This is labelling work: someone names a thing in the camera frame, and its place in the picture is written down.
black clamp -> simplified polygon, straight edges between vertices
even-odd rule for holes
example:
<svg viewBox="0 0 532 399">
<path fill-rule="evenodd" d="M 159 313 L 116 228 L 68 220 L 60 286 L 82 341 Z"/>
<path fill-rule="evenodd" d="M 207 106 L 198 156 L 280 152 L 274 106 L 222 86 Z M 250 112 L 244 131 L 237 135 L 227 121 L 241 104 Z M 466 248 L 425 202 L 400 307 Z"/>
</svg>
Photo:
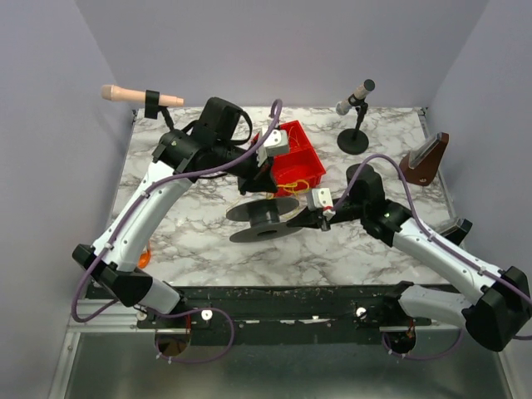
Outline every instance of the black clamp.
<svg viewBox="0 0 532 399">
<path fill-rule="evenodd" d="M 146 90 L 144 117 L 157 119 L 157 114 L 159 113 L 159 97 L 160 93 L 158 91 Z"/>
</svg>

marble table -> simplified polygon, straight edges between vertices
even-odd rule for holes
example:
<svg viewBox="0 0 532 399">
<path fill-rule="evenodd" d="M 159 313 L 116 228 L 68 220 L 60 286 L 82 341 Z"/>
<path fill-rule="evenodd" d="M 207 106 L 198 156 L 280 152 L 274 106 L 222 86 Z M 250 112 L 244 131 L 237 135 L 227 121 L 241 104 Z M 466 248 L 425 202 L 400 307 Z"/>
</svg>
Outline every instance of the marble table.
<svg viewBox="0 0 532 399">
<path fill-rule="evenodd" d="M 268 107 L 248 107 L 254 128 L 268 124 Z M 177 128 L 197 119 L 200 108 L 171 111 Z M 397 162 L 424 140 L 415 110 L 370 108 L 362 124 L 370 147 L 362 155 L 346 155 L 336 144 L 338 133 L 355 125 L 356 113 L 338 116 L 333 108 L 283 109 L 281 121 L 299 120 L 327 173 L 322 187 L 339 196 L 346 187 L 345 170 L 370 154 L 384 153 Z M 246 136 L 242 122 L 236 136 Z M 116 217 L 135 191 L 151 160 L 151 152 L 167 128 L 159 117 L 139 111 L 116 196 Z M 384 160 L 372 162 L 391 200 L 406 204 L 395 170 Z M 411 185 L 416 208 L 429 224 L 450 217 L 441 184 Z M 147 273 L 174 285 L 337 285 L 394 284 L 401 280 L 444 283 L 429 268 L 368 236 L 358 222 L 336 224 L 324 233 L 303 229 L 296 234 L 253 244 L 233 244 L 229 236 L 248 224 L 228 221 L 227 209 L 254 197 L 239 195 L 236 178 L 199 180 L 173 206 L 151 238 L 153 251 Z"/>
</svg>

white connector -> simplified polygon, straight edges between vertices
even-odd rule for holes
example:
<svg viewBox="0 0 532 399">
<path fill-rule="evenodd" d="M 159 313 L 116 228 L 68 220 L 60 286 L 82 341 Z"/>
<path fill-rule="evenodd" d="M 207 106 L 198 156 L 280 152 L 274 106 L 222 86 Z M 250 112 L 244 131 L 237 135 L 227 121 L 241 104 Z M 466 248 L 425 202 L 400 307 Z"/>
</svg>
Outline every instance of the white connector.
<svg viewBox="0 0 532 399">
<path fill-rule="evenodd" d="M 263 127 L 260 132 L 259 140 L 266 133 L 267 127 Z M 287 154 L 290 152 L 288 145 L 288 133 L 286 131 L 274 130 L 269 135 L 268 139 L 262 144 L 257 151 L 257 161 L 262 165 L 270 156 Z"/>
<path fill-rule="evenodd" d="M 307 206 L 310 210 L 323 209 L 323 216 L 327 220 L 336 214 L 333 211 L 333 198 L 330 189 L 312 189 L 307 192 Z"/>
</svg>

gray floor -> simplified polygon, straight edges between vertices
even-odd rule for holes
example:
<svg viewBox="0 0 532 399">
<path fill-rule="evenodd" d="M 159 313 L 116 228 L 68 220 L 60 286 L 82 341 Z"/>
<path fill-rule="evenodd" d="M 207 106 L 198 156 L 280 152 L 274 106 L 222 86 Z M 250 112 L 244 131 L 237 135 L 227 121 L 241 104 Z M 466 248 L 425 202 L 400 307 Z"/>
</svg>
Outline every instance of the gray floor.
<svg viewBox="0 0 532 399">
<path fill-rule="evenodd" d="M 419 332 L 416 354 L 439 352 L 452 331 Z M 190 348 L 201 357 L 218 348 Z M 234 347 L 204 365 L 155 360 L 153 335 L 84 334 L 68 398 L 511 398 L 499 358 L 467 338 L 435 362 L 406 362 L 380 346 Z"/>
</svg>

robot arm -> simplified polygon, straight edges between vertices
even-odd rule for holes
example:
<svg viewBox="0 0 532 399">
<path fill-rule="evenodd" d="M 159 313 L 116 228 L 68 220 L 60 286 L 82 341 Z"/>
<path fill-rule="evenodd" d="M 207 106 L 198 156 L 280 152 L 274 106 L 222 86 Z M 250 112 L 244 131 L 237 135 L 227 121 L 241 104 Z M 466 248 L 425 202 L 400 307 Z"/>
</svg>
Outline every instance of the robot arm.
<svg viewBox="0 0 532 399">
<path fill-rule="evenodd" d="M 351 180 L 357 167 L 354 165 L 347 171 L 347 180 Z M 501 351 L 530 320 L 530 306 L 485 275 L 489 272 L 529 295 L 524 273 L 514 267 L 504 271 L 488 264 L 421 222 L 430 233 L 427 236 L 409 209 L 385 198 L 382 179 L 371 166 L 365 166 L 347 200 L 334 212 L 336 203 L 328 189 L 315 189 L 308 194 L 308 207 L 288 225 L 327 231 L 332 224 L 360 219 L 362 227 L 373 238 L 420 260 L 458 291 L 443 293 L 413 283 L 398 284 L 391 298 L 408 317 L 430 318 L 466 328 L 478 343 L 492 351 Z M 443 242 L 455 254 L 436 241 Z M 480 271 L 470 267 L 466 260 L 477 265 Z"/>
<path fill-rule="evenodd" d="M 194 178 L 173 180 L 173 175 L 216 168 L 245 152 L 236 146 L 242 144 L 240 141 L 231 140 L 243 113 L 239 107 L 213 97 L 199 120 L 192 124 L 189 135 L 170 127 L 160 138 L 139 187 L 116 220 L 92 245 L 79 244 L 74 250 L 72 257 L 85 269 L 100 255 L 101 260 L 91 276 L 125 306 L 139 304 L 167 314 L 180 301 L 180 294 L 170 285 L 137 268 L 140 254 L 172 205 L 196 181 Z M 242 195 L 276 192 L 277 185 L 271 175 L 272 157 L 285 152 L 288 152 L 286 131 L 273 130 L 259 147 L 258 154 L 226 171 L 239 178 Z M 162 180 L 167 182 L 154 189 Z"/>
</svg>

